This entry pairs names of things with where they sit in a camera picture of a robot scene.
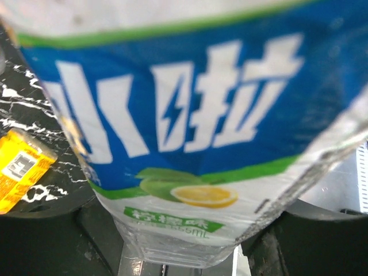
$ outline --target black marble surface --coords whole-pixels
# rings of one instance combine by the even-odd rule
[[[0,136],[20,128],[49,146],[58,155],[55,164],[8,214],[76,208],[93,197],[77,158],[66,140],[37,77],[0,29],[0,46],[6,68],[0,75]]]

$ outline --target lemon slice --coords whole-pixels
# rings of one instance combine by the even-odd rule
[[[207,208],[223,208],[237,200],[237,192],[229,188],[205,186],[182,186],[171,190],[171,195],[181,202]]]

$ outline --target green stripe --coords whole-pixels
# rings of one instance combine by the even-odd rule
[[[294,163],[297,158],[298,155],[281,158],[264,164],[248,166],[240,168],[238,170],[225,171],[221,173],[218,172],[214,174],[204,174],[200,177],[204,182],[212,184],[224,184],[246,179],[266,177],[284,172],[286,168],[289,167],[292,163]],[[89,181],[89,183],[97,193],[111,200],[117,200],[121,198],[142,197],[149,195],[148,193],[144,192],[140,187],[107,191],[96,186],[91,181]]]
[[[266,177],[269,175],[279,174],[294,163],[298,155],[281,158],[272,162],[240,168],[238,170],[216,172],[214,174],[204,174],[201,176],[202,181],[208,183],[230,183],[252,178]]]
[[[114,43],[118,41],[140,40],[148,37],[159,37],[173,33],[183,33],[210,27],[223,26],[250,20],[257,17],[269,16],[293,6],[322,0],[290,0],[274,6],[260,9],[246,10],[231,15],[200,18],[196,20],[173,22],[169,25],[154,25],[125,30],[115,30],[91,34],[80,34],[64,37],[41,37],[20,33],[18,39],[23,47],[53,47],[60,49],[73,49]]]
[[[92,181],[89,181],[92,189],[94,189],[97,193],[107,197],[111,200],[118,200],[120,198],[132,198],[132,197],[142,197],[148,196],[149,194],[143,191],[140,187],[132,187],[126,188],[122,190],[113,190],[113,191],[106,191],[97,185],[95,185]]]

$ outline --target green leaf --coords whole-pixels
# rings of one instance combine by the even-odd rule
[[[175,171],[169,168],[145,168],[136,175],[136,178],[149,178],[162,181],[202,182],[201,179],[194,174],[184,171]]]
[[[187,180],[158,180],[158,179],[144,179],[140,182],[140,188],[145,191],[146,193],[161,198],[163,200],[169,200],[174,202],[181,202],[180,200],[176,199],[174,196],[170,194],[170,191],[174,188],[181,187],[181,186],[193,186],[193,185],[203,185],[204,183],[200,181],[187,181]]]

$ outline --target yellow package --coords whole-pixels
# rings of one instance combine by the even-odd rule
[[[49,169],[57,156],[21,129],[0,139],[0,214],[5,214]]]

